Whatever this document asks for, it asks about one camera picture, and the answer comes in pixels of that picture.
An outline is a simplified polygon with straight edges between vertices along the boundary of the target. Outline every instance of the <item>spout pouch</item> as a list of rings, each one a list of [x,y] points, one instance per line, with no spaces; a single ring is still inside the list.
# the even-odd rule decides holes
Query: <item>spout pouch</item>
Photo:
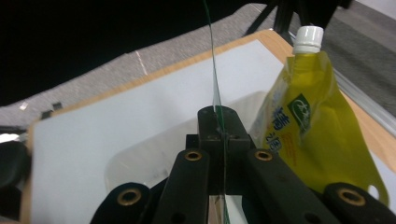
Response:
[[[337,182],[365,190],[374,186],[379,200],[388,204],[386,188],[326,52],[287,59],[250,134],[257,147],[277,151],[309,188],[323,192]]]

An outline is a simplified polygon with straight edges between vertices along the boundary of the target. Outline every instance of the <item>gray carpet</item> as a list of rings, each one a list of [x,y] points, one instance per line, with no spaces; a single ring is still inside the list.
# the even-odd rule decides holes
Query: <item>gray carpet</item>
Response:
[[[215,45],[220,46],[243,35],[264,5],[249,4],[231,17],[214,24]],[[275,13],[260,29],[269,29]],[[290,31],[299,27],[294,17]],[[323,49],[334,68],[369,97],[396,116],[396,21],[354,2],[350,9],[338,9],[325,31]],[[122,83],[193,57],[210,49],[207,27],[164,41],[145,49],[121,55],[91,72],[13,105],[0,107],[0,125],[27,126],[53,103],[64,106],[111,90]]]

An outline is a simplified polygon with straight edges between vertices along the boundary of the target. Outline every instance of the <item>white bottle cap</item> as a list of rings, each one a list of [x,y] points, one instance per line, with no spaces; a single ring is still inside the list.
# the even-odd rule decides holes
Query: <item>white bottle cap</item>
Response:
[[[323,29],[318,26],[303,26],[297,32],[293,54],[318,53],[321,48]]]

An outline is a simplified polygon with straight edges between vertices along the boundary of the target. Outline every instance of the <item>product label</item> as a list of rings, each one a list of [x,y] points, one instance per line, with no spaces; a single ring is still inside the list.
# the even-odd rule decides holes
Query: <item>product label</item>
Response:
[[[305,97],[300,94],[288,104],[288,108],[300,126],[300,134],[305,133],[310,128],[311,108]]]

